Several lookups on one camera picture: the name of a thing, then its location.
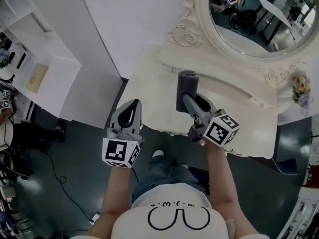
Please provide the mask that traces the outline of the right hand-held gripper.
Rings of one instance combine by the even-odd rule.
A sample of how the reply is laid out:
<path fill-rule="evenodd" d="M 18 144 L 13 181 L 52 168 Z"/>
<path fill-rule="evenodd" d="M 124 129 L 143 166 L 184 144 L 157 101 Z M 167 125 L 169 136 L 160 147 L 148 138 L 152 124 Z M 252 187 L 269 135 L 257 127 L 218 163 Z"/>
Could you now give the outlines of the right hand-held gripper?
<path fill-rule="evenodd" d="M 189 94 L 183 94 L 183 104 L 187 113 L 194 118 L 187 135 L 193 142 L 202 144 L 209 140 L 219 147 L 232 141 L 240 129 L 240 124 L 224 109 L 216 111 L 215 106 L 203 95 L 196 95 L 195 100 Z"/>

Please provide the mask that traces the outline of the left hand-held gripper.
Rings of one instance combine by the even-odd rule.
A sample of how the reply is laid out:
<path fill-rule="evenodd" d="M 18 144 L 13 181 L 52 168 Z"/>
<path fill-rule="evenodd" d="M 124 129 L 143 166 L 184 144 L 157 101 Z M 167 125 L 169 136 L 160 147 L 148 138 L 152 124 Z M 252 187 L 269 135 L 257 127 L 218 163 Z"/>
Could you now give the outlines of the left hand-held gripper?
<path fill-rule="evenodd" d="M 107 137 L 103 138 L 102 160 L 110 166 L 131 169 L 144 139 L 139 133 L 142 125 L 142 103 L 128 101 L 114 111 Z M 114 128 L 130 128 L 131 133 Z"/>

